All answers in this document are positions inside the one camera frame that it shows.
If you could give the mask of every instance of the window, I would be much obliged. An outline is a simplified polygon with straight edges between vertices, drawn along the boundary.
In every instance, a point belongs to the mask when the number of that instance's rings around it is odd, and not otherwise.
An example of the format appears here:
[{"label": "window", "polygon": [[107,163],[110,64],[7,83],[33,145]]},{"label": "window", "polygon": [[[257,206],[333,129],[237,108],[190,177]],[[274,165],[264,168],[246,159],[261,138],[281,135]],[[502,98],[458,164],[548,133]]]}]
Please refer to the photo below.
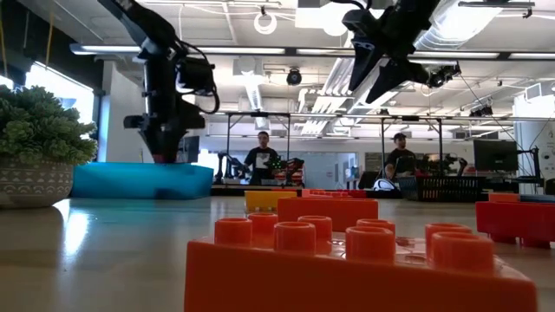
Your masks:
[{"label": "window", "polygon": [[1,85],[5,85],[10,90],[14,89],[14,82],[4,76],[0,76],[0,86]]},{"label": "window", "polygon": [[77,108],[81,118],[79,122],[93,122],[95,95],[93,89],[74,81],[54,69],[46,68],[35,62],[27,73],[26,88],[33,86],[45,87],[60,98],[64,108]]}]

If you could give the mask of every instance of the cap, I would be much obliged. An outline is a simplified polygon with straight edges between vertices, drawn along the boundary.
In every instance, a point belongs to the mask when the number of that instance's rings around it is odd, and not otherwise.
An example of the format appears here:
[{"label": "cap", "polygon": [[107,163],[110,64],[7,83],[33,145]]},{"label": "cap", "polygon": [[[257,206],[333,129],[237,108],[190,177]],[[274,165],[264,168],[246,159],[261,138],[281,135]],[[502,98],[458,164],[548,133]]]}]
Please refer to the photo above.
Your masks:
[{"label": "cap", "polygon": [[407,138],[407,136],[406,136],[405,134],[403,134],[403,133],[398,133],[398,134],[394,135],[393,141],[395,142],[395,141],[397,141],[397,140],[399,140],[399,139],[406,139],[406,138]]}]

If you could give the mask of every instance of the patterned planter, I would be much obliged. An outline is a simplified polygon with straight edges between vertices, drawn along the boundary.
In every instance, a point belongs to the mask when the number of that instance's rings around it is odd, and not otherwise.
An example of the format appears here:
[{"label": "patterned planter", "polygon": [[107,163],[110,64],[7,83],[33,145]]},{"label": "patterned planter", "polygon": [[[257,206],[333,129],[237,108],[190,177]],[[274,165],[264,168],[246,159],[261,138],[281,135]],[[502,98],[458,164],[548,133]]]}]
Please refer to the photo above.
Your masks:
[{"label": "patterned planter", "polygon": [[0,159],[0,208],[50,207],[66,198],[73,185],[73,166],[43,161],[25,165]]}]

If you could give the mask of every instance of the black crate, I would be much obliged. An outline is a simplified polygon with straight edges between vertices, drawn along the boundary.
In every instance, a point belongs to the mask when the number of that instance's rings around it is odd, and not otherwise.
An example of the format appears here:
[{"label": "black crate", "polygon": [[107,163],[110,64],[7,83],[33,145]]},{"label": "black crate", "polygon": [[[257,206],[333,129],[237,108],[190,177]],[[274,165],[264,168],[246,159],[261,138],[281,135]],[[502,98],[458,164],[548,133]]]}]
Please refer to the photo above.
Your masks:
[{"label": "black crate", "polygon": [[482,177],[397,178],[402,197],[427,202],[474,203],[482,193]]}]

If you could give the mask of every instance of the green plant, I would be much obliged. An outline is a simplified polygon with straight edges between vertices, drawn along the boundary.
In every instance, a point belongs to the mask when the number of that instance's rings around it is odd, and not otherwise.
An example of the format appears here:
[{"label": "green plant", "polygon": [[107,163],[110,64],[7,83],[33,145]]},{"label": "green plant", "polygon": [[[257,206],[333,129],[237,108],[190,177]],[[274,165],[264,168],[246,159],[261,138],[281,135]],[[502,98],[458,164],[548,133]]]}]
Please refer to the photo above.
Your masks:
[{"label": "green plant", "polygon": [[25,164],[41,160],[84,164],[96,153],[96,141],[82,135],[95,124],[82,124],[75,108],[64,109],[44,88],[10,91],[0,86],[0,158]]}]

